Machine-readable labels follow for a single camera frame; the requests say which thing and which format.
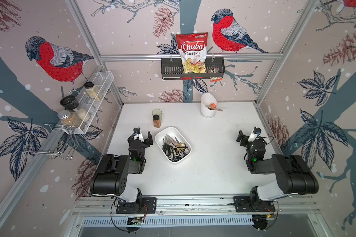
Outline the white plastic storage box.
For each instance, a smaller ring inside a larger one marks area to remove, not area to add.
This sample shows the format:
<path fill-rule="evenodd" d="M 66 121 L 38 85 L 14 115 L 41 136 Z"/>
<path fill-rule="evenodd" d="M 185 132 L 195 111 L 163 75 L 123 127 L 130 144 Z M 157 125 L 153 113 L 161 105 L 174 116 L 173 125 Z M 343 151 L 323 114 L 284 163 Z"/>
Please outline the white plastic storage box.
<path fill-rule="evenodd" d="M 167 127 L 158 132 L 155 141 L 171 164 L 183 162 L 192 152 L 192 146 L 175 127 Z"/>

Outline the small black scissors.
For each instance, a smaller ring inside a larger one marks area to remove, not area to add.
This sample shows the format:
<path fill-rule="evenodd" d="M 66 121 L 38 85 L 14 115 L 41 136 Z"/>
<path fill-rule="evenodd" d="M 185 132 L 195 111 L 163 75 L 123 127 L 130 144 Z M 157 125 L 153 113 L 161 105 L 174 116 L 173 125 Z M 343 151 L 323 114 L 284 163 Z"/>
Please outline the small black scissors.
<path fill-rule="evenodd" d="M 164 154 L 167 156 L 169 160 L 173 158 L 173 148 L 169 145 L 169 142 L 167 141 L 167 137 L 163 137 L 163 145 L 162 149 Z"/>

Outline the cream handled kitchen scissors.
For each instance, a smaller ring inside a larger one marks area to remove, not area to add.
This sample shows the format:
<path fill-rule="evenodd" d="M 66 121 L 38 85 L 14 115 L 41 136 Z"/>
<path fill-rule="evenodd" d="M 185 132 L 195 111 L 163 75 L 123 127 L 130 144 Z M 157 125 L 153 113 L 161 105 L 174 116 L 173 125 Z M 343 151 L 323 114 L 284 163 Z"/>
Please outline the cream handled kitchen scissors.
<path fill-rule="evenodd" d="M 184 152 L 180 152 L 180 151 L 175 147 L 176 141 L 175 141 L 172 137 L 170 137 L 169 135 L 166 135 L 166 137 L 167 137 L 167 141 L 169 142 L 169 145 L 173 148 L 173 153 L 174 153 L 175 155 L 178 155 L 179 153 L 184 153 Z"/>

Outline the black yellow handled scissors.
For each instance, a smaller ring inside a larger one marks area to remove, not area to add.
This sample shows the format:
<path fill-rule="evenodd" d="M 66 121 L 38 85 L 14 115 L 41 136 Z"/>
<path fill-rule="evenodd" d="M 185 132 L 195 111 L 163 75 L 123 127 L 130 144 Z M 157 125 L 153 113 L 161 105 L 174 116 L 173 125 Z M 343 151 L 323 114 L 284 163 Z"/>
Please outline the black yellow handled scissors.
<path fill-rule="evenodd" d="M 180 152 L 184 152 L 184 151 L 187 149 L 187 145 L 186 145 L 185 143 L 179 142 L 179 140 L 177 139 L 177 137 L 175 137 L 175 141 L 176 141 L 175 147 L 176 147 Z"/>

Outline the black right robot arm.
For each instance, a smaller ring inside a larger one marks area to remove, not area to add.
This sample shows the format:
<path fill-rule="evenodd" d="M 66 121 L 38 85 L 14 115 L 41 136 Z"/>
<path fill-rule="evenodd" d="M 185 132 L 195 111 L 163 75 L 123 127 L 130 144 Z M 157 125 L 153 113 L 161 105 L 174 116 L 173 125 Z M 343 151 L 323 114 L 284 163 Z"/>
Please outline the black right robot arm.
<path fill-rule="evenodd" d="M 249 196 L 234 197 L 235 211 L 275 212 L 274 202 L 291 195 L 315 194 L 319 184 L 301 156 L 273 154 L 265 159 L 268 142 L 260 136 L 261 129 L 255 127 L 249 136 L 239 131 L 236 141 L 245 147 L 244 161 L 251 174 L 274 174 L 276 179 L 265 185 L 255 186 Z"/>

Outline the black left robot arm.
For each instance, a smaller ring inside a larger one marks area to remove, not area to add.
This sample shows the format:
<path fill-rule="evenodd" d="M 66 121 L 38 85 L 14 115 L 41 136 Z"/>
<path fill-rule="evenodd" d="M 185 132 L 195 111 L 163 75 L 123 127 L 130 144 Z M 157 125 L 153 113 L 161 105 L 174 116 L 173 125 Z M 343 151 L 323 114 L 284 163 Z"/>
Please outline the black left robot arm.
<path fill-rule="evenodd" d="M 129 174 L 142 174 L 146 165 L 145 150 L 153 145 L 152 135 L 142 136 L 139 127 L 127 139 L 128 155 L 106 154 L 102 157 L 90 184 L 94 196 L 117 199 L 116 214 L 155 213 L 157 198 L 145 198 L 141 190 L 127 183 Z"/>

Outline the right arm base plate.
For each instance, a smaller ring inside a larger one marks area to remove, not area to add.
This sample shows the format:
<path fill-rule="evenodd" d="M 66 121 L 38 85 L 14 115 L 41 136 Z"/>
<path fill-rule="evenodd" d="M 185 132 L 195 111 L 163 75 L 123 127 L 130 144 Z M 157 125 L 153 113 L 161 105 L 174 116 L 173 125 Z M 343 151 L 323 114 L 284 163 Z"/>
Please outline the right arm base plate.
<path fill-rule="evenodd" d="M 233 201 L 237 213 L 276 212 L 273 201 L 263 201 L 260 199 L 251 200 L 248 196 L 235 196 L 233 197 Z"/>

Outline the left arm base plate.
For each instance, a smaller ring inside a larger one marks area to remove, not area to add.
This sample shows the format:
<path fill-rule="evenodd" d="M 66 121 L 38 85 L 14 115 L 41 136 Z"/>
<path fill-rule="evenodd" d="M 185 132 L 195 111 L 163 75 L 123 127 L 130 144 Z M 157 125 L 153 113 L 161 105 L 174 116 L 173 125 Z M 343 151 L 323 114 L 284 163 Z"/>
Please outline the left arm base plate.
<path fill-rule="evenodd" d="M 153 214 L 156 211 L 157 198 L 142 198 L 136 202 L 121 202 L 116 205 L 116 214 Z"/>

